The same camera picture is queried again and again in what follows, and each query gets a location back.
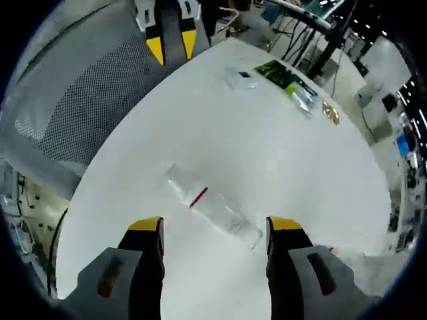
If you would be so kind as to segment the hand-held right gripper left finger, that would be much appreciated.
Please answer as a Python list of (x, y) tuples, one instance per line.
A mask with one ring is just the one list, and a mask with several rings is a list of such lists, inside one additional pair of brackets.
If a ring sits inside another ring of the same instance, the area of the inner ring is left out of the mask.
[(117, 247), (79, 272), (63, 308), (72, 319), (160, 319), (163, 254), (163, 218), (132, 223)]

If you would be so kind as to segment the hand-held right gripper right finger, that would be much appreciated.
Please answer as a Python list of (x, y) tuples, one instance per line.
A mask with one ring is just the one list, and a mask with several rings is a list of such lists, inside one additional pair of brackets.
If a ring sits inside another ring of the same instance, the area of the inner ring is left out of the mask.
[(368, 308), (354, 272), (299, 223), (269, 216), (266, 227), (272, 319), (357, 319)]

